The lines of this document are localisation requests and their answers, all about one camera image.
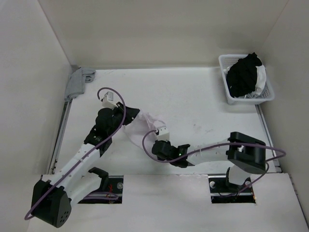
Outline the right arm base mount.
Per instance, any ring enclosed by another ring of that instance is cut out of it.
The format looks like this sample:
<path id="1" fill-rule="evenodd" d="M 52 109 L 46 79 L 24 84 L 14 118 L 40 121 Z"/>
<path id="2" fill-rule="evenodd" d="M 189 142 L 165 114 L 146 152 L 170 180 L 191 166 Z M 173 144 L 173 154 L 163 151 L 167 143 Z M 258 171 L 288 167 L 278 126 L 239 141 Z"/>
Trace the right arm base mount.
<path id="1" fill-rule="evenodd" d="M 248 177 L 242 185 L 231 184 L 225 175 L 209 176 L 209 187 L 212 203 L 256 203 L 252 187 L 248 188 L 251 179 Z"/>

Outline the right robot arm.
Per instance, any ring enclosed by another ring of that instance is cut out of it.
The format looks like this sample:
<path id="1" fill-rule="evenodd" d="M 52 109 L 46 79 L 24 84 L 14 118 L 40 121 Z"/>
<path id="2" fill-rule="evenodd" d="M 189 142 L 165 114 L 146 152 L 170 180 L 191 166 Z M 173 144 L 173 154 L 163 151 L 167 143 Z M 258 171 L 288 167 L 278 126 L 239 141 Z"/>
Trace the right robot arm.
<path id="1" fill-rule="evenodd" d="M 226 171 L 224 186 L 229 191 L 242 192 L 251 174 L 266 174 L 266 147 L 263 141 L 242 134 L 230 133 L 222 142 L 203 148 L 189 150 L 190 145 L 172 146 L 169 140 L 155 141 L 151 153 L 161 163 L 169 163 L 180 168 L 197 166 L 203 163 L 229 161 L 233 165 Z"/>

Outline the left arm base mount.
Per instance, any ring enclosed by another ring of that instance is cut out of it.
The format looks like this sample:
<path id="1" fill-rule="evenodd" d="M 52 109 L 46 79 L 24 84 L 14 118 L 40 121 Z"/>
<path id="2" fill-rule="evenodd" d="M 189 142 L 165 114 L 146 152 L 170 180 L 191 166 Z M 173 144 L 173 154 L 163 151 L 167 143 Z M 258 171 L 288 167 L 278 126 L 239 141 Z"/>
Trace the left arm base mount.
<path id="1" fill-rule="evenodd" d="M 124 190 L 123 176 L 109 176 L 104 189 L 98 188 L 89 196 L 79 201 L 78 204 L 121 204 Z"/>

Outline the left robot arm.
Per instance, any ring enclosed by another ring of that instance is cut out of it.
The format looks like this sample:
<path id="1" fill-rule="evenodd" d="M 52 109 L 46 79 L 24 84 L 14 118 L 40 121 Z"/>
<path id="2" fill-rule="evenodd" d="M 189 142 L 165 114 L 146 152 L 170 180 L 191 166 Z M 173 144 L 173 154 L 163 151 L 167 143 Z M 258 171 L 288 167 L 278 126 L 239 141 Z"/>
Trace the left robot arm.
<path id="1" fill-rule="evenodd" d="M 100 109 L 95 125 L 73 158 L 54 176 L 35 184 L 31 209 L 25 218 L 36 217 L 59 228 L 67 221 L 74 204 L 93 191 L 106 191 L 108 173 L 92 165 L 112 144 L 112 136 L 139 113 L 139 109 L 120 102 Z"/>

